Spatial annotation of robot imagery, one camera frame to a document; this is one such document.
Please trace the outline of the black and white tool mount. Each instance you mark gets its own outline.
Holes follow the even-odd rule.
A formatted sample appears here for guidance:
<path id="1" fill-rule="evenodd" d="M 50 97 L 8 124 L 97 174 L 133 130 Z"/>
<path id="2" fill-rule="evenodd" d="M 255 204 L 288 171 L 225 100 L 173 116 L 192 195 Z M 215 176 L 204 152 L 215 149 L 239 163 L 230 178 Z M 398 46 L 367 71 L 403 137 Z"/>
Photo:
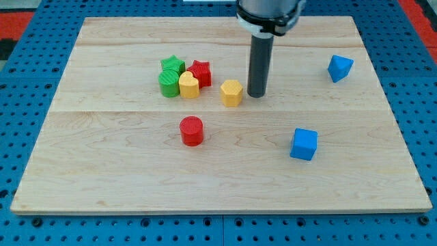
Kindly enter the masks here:
<path id="1" fill-rule="evenodd" d="M 240 25 L 257 38 L 284 36 L 305 8 L 306 0 L 238 0 L 236 16 Z"/>

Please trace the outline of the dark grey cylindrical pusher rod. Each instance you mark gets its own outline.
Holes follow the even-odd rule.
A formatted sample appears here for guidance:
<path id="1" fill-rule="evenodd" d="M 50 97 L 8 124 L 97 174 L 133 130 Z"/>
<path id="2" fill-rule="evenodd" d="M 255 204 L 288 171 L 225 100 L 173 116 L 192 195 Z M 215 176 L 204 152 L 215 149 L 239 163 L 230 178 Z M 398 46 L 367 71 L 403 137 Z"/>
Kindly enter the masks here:
<path id="1" fill-rule="evenodd" d="M 261 98 L 266 93 L 273 41 L 273 36 L 251 37 L 247 93 L 253 98 Z"/>

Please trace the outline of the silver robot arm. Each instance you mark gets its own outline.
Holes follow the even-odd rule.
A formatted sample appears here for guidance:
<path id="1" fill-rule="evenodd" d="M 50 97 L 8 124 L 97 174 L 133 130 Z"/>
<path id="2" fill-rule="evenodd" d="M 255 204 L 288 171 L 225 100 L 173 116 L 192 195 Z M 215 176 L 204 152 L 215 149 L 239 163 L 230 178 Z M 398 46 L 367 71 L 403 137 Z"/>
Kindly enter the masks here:
<path id="1" fill-rule="evenodd" d="M 276 36 L 291 30 L 306 6 L 306 0 L 239 0 L 236 17 L 251 33 L 247 93 L 261 98 L 266 93 L 272 47 Z"/>

